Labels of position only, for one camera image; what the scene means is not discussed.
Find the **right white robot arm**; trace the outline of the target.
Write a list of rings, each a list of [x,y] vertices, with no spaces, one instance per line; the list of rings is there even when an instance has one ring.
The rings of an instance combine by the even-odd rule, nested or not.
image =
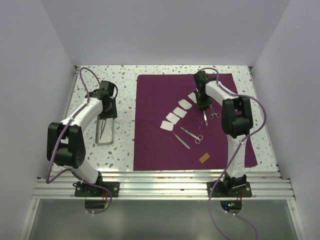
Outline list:
[[[219,75],[209,77],[204,70],[193,75],[196,85],[195,98],[198,108],[205,112],[215,100],[221,106],[221,127],[228,143],[228,160],[223,183],[223,192],[235,196],[241,185],[237,180],[245,178],[246,137],[253,128],[253,115],[250,98],[239,95],[219,81]]]

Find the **steel scalpel handle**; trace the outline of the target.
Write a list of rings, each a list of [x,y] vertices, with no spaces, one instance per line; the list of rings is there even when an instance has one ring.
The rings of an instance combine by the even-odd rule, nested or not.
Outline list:
[[[173,135],[179,140],[179,142],[180,142],[184,147],[186,147],[188,150],[191,149],[190,146],[189,146],[186,142],[184,142],[177,134],[173,133]]]

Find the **steel hemostat clamp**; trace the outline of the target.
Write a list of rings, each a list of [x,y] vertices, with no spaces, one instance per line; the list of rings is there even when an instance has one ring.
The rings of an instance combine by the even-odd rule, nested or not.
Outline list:
[[[214,110],[214,108],[213,108],[213,106],[212,105],[210,105],[209,106],[209,108],[210,108],[210,114],[209,114],[209,118],[212,120],[212,119],[214,119],[214,118],[221,118],[221,114],[220,113],[218,113],[218,112],[215,112],[215,110]]]

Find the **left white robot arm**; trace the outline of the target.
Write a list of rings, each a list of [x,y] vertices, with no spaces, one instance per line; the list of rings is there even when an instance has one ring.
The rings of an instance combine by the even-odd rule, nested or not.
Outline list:
[[[118,117],[116,98],[118,87],[110,81],[102,81],[99,88],[88,92],[84,101],[69,117],[60,122],[52,122],[47,131],[46,156],[49,161],[46,182],[53,165],[70,171],[80,181],[87,183],[86,190],[92,196],[103,193],[104,184],[100,172],[86,159],[84,133],[93,120],[96,122],[96,144],[113,143],[114,122]]]

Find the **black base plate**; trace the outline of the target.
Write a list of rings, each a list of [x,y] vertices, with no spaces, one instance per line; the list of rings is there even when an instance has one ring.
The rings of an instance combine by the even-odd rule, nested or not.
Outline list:
[[[72,184],[75,187],[74,196],[84,198],[97,198],[103,196],[103,190],[99,187],[91,186],[80,181]],[[120,183],[117,181],[103,182],[102,187],[110,191],[111,196],[117,198],[120,190]]]
[[[206,183],[207,194],[212,198],[251,198],[253,196],[249,182],[235,188],[226,188],[224,184],[219,181],[211,193],[214,183],[215,181],[209,181]]]

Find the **purple cloth mat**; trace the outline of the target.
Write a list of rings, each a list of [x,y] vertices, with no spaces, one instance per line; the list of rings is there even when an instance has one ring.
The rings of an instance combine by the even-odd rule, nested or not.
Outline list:
[[[208,120],[199,128],[203,113],[188,98],[196,89],[192,74],[139,75],[137,78],[133,169],[135,171],[215,170],[224,169],[228,162],[228,140],[221,119]],[[173,131],[161,129],[162,121],[187,100],[192,107]],[[184,132],[202,135],[200,144]],[[177,134],[190,146],[187,149],[173,135]],[[205,153],[210,158],[201,163]]]

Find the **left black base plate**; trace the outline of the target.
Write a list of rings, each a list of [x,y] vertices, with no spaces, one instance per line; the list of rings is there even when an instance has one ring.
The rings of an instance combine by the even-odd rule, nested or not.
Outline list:
[[[103,196],[103,190],[99,187],[91,186],[80,181],[72,184],[75,187],[74,196],[84,198],[97,198]],[[117,198],[120,190],[120,183],[117,181],[103,182],[102,187],[110,191],[111,196]]]

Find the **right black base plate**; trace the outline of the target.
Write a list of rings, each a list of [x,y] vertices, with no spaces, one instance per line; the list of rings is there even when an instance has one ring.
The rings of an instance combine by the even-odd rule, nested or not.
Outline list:
[[[215,181],[209,181],[206,183],[207,194],[212,198],[251,198],[253,196],[249,182],[235,188],[226,188],[224,184],[219,181],[211,193],[214,183]]]

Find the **aluminium rail frame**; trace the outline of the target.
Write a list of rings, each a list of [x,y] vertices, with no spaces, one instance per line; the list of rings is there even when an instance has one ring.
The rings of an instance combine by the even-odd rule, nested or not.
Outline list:
[[[113,147],[99,147],[93,140],[95,124],[86,131],[89,155],[102,172],[105,181],[119,182],[119,196],[113,198],[110,210],[90,216],[78,207],[83,201],[74,195],[71,173],[61,175],[51,184],[38,179],[20,238],[75,240],[92,239],[93,228],[101,232],[103,239],[118,239],[124,232],[120,224],[125,221],[125,207],[133,203],[159,203],[159,212],[166,214],[173,204],[182,206],[202,204],[202,209],[183,218],[182,230],[177,236],[186,239],[193,230],[187,223],[196,223],[198,239],[221,239],[223,237],[212,223],[223,215],[216,208],[219,200],[208,199],[206,183],[216,180],[221,169],[209,170],[158,170],[137,171],[133,169],[134,116],[136,107],[128,100],[135,99],[139,75],[193,74],[196,65],[90,65],[89,68],[102,80],[114,80],[124,93],[117,100],[120,118]],[[251,143],[258,164],[247,168],[247,179],[252,197],[243,198],[241,218],[232,225],[234,230],[245,230],[261,240],[303,240],[306,235],[296,206],[296,198],[290,180],[282,178],[275,158],[267,127],[263,125],[262,110],[252,107],[255,134]]]

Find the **tan adhesive bandage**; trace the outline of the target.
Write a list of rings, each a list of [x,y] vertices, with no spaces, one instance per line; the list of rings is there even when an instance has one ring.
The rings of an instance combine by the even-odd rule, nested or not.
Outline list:
[[[199,158],[199,161],[203,164],[210,158],[210,155],[208,153],[205,153],[203,156]]]

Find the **white gauze pad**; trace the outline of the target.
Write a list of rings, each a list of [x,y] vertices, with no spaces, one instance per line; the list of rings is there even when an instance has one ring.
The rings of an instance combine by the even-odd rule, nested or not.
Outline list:
[[[192,104],[189,103],[187,100],[182,99],[178,101],[178,104],[184,109],[184,110],[189,110],[192,107]]]
[[[184,118],[187,114],[187,112],[184,109],[181,109],[180,107],[176,107],[173,110],[173,113],[177,115],[179,118]]]
[[[194,92],[191,92],[190,94],[187,95],[188,98],[193,101],[195,104],[197,104],[197,98]]]
[[[180,117],[178,117],[177,115],[175,115],[174,113],[170,112],[167,116],[166,119],[171,122],[172,124],[177,124],[178,121],[180,120]]]
[[[172,132],[174,129],[174,124],[170,121],[163,120],[160,125],[160,128]]]

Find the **metal instrument tray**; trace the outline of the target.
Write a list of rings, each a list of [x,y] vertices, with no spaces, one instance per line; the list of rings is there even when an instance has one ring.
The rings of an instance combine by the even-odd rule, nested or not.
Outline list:
[[[100,139],[101,120],[102,119],[99,119],[97,116],[95,143],[98,146],[111,145],[114,142],[115,119],[106,119],[106,126],[102,138]]]

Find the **steel surgical scissors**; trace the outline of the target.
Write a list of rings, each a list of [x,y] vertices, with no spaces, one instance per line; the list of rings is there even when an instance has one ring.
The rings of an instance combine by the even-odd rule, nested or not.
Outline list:
[[[204,139],[204,137],[202,135],[196,135],[196,134],[193,134],[192,132],[190,132],[189,130],[183,128],[183,127],[179,127],[180,129],[182,129],[185,133],[187,133],[188,135],[190,135],[191,137],[194,138],[194,142],[196,144],[200,144],[201,141]]]

